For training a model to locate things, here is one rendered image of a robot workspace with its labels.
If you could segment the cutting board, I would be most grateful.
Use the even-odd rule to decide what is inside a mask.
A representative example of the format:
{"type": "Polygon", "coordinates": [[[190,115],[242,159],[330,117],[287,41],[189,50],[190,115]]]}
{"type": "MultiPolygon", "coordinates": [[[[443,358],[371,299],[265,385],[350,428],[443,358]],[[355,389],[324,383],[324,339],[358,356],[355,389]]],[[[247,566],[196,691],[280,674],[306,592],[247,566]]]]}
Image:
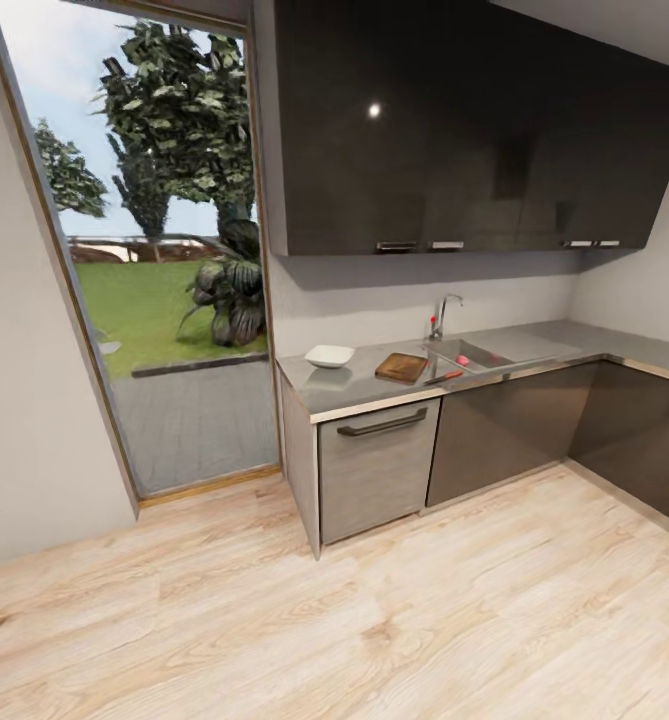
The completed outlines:
{"type": "Polygon", "coordinates": [[[399,379],[400,381],[414,383],[426,364],[427,358],[424,357],[420,358],[402,353],[392,353],[375,370],[375,374],[380,377],[389,377],[390,379],[399,379]]]}

